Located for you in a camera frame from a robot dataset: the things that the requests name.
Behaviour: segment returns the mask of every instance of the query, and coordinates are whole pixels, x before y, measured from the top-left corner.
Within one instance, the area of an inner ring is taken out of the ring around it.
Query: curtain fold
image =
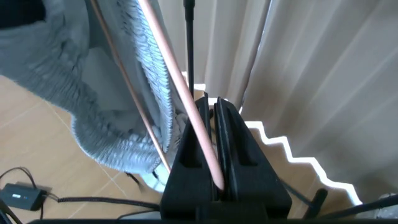
[[[183,2],[166,2],[185,70]],[[262,121],[269,137],[286,135],[294,156],[316,157],[363,200],[398,190],[398,1],[196,4],[195,83],[243,105],[245,120]]]

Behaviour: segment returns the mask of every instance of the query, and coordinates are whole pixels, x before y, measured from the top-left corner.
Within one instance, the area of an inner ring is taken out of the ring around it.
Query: power adapter
[[[17,184],[6,184],[0,190],[1,200],[10,207],[37,211],[44,203],[46,191]]]

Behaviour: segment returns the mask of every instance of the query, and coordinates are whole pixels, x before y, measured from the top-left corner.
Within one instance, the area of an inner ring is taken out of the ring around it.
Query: tiled floor
[[[37,185],[51,187],[52,193],[59,197],[106,196],[160,202],[161,194],[147,187],[139,188],[123,173],[103,167],[87,157],[70,134],[69,124],[68,113],[0,76],[0,173],[24,166],[30,170]],[[259,139],[257,131],[252,132]],[[325,187],[312,167],[289,164],[279,146],[260,145],[280,178],[309,198],[316,189]],[[0,180],[0,188],[16,182],[29,183],[29,180],[23,173],[15,171]],[[299,218],[307,208],[295,197],[292,199],[294,204],[289,217]],[[322,213],[349,206],[344,191],[330,189]],[[106,203],[57,204],[46,200],[44,218],[116,218],[143,209]],[[39,212],[12,210],[24,223],[39,217]]]

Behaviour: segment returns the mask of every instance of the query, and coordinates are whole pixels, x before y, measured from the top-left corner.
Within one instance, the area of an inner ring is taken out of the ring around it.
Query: power cord
[[[29,172],[29,169],[26,167],[14,167],[11,168],[7,171],[5,171],[3,174],[0,175],[0,179],[4,177],[4,175],[8,174],[11,171],[14,170],[21,170],[23,171],[29,178],[30,182],[32,183],[32,186],[34,189],[37,189],[36,183],[33,179],[32,174]],[[132,178],[136,183],[139,184],[138,180],[132,175],[126,173],[127,176]],[[47,194],[44,195],[44,197],[48,197],[58,203],[64,203],[64,202],[105,202],[105,203],[116,203],[116,204],[125,204],[125,205],[135,205],[135,206],[140,206],[140,207],[145,207],[145,208],[151,208],[155,211],[159,211],[160,207],[156,203],[149,203],[149,202],[141,202],[137,200],[127,200],[127,199],[120,199],[120,198],[109,198],[109,197],[64,197],[64,198],[59,198],[53,193],[47,192]],[[43,219],[44,215],[44,205],[41,206],[40,208],[40,219]]]

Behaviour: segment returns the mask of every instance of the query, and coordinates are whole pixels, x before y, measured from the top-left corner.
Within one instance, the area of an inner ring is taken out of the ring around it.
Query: curtain
[[[159,0],[186,70],[183,1]],[[362,200],[398,191],[398,1],[201,0],[195,83]]]

